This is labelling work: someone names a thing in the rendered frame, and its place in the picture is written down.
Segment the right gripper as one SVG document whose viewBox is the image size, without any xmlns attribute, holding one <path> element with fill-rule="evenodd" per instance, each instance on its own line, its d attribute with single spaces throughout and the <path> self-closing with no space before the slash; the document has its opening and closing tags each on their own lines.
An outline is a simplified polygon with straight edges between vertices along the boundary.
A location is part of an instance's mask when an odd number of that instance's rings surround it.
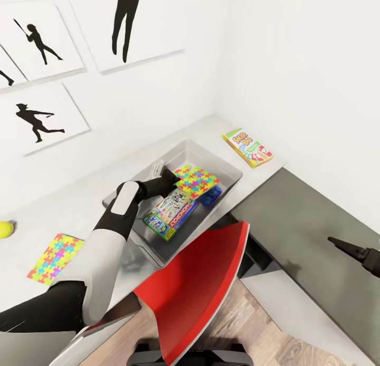
<svg viewBox="0 0 380 366">
<path fill-rule="evenodd" d="M 380 251 L 373 248 L 363 249 L 331 236 L 328 236 L 327 239 L 334 243 L 339 250 L 362 263 L 365 270 L 380 278 Z"/>
</svg>

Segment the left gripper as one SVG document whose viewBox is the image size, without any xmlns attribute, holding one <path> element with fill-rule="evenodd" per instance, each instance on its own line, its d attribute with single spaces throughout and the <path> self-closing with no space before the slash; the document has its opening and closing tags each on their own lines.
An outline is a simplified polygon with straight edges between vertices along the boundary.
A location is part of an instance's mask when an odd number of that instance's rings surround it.
<svg viewBox="0 0 380 366">
<path fill-rule="evenodd" d="M 166 198 L 170 192 L 177 188 L 174 183 L 180 181 L 179 177 L 176 177 L 169 169 L 165 169 L 163 175 L 160 178 L 152 179 L 157 186 L 157 195 L 161 195 Z"/>
</svg>

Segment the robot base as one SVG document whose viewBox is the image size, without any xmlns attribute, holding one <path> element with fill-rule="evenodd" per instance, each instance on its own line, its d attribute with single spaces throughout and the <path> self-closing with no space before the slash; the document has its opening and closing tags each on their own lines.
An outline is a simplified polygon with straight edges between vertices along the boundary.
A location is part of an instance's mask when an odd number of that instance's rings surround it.
<svg viewBox="0 0 380 366">
<path fill-rule="evenodd" d="M 188 350 L 175 366 L 254 366 L 242 343 L 232 343 L 231 351 Z M 149 351 L 148 344 L 138 344 L 126 366 L 167 366 L 161 350 Z"/>
</svg>

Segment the jigsaw puzzle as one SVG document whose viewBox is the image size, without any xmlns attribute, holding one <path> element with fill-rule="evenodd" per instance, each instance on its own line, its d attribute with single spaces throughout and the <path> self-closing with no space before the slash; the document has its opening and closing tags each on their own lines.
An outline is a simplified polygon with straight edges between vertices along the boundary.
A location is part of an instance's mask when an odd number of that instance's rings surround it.
<svg viewBox="0 0 380 366">
<path fill-rule="evenodd" d="M 58 233 L 27 275 L 27 278 L 50 286 L 83 244 L 84 241 L 82 240 Z"/>
<path fill-rule="evenodd" d="M 194 200 L 221 182 L 200 167 L 195 167 L 193 170 L 190 168 L 190 165 L 186 165 L 173 172 L 180 178 L 180 181 L 174 185 Z"/>
</svg>

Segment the board game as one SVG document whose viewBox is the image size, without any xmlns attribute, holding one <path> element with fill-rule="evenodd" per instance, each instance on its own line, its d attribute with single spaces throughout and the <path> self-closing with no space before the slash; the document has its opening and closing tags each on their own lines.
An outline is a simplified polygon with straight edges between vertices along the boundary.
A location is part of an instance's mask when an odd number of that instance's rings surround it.
<svg viewBox="0 0 380 366">
<path fill-rule="evenodd" d="M 198 206 L 198 200 L 192 199 L 177 187 L 163 198 L 142 221 L 166 243 L 169 243 Z"/>
<path fill-rule="evenodd" d="M 222 138 L 252 169 L 270 161 L 274 155 L 243 128 L 222 135 Z"/>
<path fill-rule="evenodd" d="M 220 189 L 219 187 L 214 186 L 213 188 L 211 188 L 210 190 L 202 194 L 200 197 L 198 197 L 196 200 L 198 200 L 208 209 L 211 209 L 211 206 L 218 199 L 219 195 L 222 194 L 222 192 L 223 192 L 223 189 Z"/>
</svg>

